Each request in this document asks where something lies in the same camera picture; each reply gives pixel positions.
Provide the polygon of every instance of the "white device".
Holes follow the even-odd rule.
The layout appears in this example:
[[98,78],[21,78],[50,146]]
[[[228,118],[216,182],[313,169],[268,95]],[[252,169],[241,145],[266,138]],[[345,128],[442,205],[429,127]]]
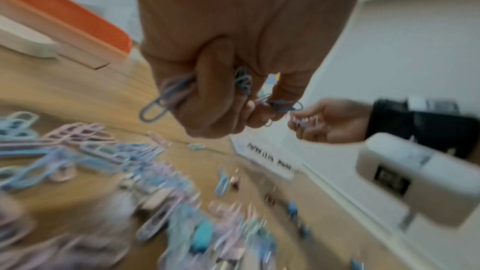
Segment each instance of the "white device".
[[378,133],[362,145],[360,176],[440,225],[459,227],[480,203],[480,167],[390,134]]
[[59,55],[59,45],[50,37],[2,15],[0,46],[40,58],[55,58]]

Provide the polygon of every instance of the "wooden table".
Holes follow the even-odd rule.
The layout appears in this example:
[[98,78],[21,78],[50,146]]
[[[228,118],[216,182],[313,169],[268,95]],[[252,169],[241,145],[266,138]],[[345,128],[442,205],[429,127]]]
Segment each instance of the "wooden table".
[[[203,207],[214,199],[218,183],[216,169],[229,173],[239,169],[240,191],[229,191],[221,200],[253,204],[265,215],[278,241],[279,270],[346,270],[350,258],[362,260],[369,270],[406,270],[392,253],[376,241],[345,210],[330,199],[305,175],[293,182],[266,173],[233,153],[228,138],[198,140],[167,116],[154,124],[139,121],[141,107],[157,90],[148,66],[139,61],[118,67],[92,70],[79,63],[59,59],[37,59],[0,47],[0,116],[14,111],[31,111],[41,116],[34,125],[40,134],[71,122],[97,122],[122,141],[145,142],[153,130],[173,142],[160,159],[174,163],[191,176],[202,191]],[[189,143],[206,144],[206,150],[192,151]],[[0,166],[31,160],[1,160]],[[37,228],[20,245],[28,245],[63,233],[97,234],[133,239],[137,219],[133,201],[118,190],[121,174],[105,176],[88,171],[64,184],[44,182],[13,194],[37,221]],[[300,240],[285,213],[264,203],[266,185],[297,203],[301,217],[313,233],[313,241]],[[164,234],[146,245],[132,241],[132,250],[119,269],[155,269],[167,247]]]

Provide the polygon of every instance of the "hand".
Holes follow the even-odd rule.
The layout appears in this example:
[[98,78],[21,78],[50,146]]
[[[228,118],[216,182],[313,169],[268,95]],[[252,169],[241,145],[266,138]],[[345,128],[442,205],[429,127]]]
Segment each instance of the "hand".
[[298,100],[342,32],[357,0],[138,0],[142,53],[157,86],[195,72],[197,90],[172,111],[192,136],[222,137],[278,120],[235,89],[247,65],[251,99],[280,73],[271,100]]
[[[349,99],[321,99],[314,105],[292,112],[288,127],[301,140],[348,144],[366,138],[372,106]],[[307,128],[297,125],[293,118],[308,119]]]

